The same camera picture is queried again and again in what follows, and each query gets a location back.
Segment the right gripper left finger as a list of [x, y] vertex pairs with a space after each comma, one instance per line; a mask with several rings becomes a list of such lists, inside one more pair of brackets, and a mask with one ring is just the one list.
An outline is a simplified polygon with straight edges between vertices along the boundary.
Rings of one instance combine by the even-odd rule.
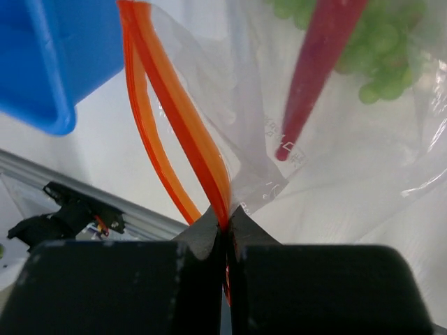
[[218, 334], [223, 232], [212, 210], [170, 241], [47, 241], [25, 262], [2, 334]]

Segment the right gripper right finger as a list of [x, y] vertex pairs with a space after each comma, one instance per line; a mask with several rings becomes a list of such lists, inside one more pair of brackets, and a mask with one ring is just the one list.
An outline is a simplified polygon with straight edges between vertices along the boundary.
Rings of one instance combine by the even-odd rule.
[[243, 209], [229, 221], [234, 334], [432, 334], [407, 261], [382, 245], [285, 245]]

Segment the clear zip top bag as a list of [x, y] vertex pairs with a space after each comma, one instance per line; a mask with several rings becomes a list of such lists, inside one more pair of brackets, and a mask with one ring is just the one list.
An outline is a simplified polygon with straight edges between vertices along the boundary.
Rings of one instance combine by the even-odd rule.
[[317, 1], [119, 1], [131, 110], [188, 223], [243, 209], [290, 244], [383, 244], [446, 315], [446, 2], [409, 41], [413, 82], [365, 105], [331, 72], [287, 160], [275, 157]]

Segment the green grape bunch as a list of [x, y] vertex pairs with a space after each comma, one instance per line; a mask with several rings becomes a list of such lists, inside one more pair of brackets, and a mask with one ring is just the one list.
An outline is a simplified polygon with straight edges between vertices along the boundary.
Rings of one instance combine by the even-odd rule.
[[412, 85], [409, 41], [426, 1], [369, 1], [332, 72], [330, 90], [365, 105], [393, 101]]

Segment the red chili pepper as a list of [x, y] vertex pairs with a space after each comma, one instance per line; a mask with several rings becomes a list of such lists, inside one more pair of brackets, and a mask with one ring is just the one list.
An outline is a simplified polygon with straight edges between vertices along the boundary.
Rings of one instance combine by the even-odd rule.
[[349, 41], [366, 0], [317, 1], [295, 65], [275, 157], [285, 161]]

